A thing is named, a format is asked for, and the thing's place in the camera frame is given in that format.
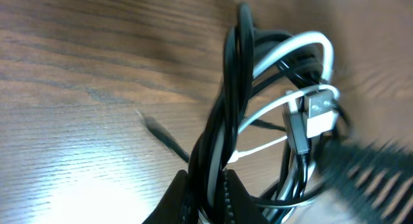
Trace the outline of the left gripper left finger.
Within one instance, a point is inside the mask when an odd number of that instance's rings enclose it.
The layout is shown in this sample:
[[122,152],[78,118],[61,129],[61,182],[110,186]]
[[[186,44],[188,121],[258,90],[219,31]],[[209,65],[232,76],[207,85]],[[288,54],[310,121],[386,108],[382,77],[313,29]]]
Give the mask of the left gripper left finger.
[[179,170],[167,188],[160,202],[143,224],[185,224],[190,223],[187,176]]

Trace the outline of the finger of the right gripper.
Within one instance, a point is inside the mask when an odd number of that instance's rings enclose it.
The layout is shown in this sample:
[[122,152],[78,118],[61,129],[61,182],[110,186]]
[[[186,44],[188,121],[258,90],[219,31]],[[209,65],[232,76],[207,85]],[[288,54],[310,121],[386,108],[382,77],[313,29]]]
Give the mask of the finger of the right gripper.
[[326,139],[317,147],[317,167],[328,188],[350,205],[366,223],[394,223],[412,197],[412,184],[394,204],[402,186],[412,179],[412,152],[386,143],[382,147]]

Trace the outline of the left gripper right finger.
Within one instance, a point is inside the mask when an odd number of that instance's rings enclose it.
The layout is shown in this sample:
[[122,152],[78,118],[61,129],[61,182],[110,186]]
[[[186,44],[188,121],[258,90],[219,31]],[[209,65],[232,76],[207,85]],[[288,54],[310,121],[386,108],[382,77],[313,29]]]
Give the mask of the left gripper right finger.
[[268,224],[234,170],[224,172],[224,223]]

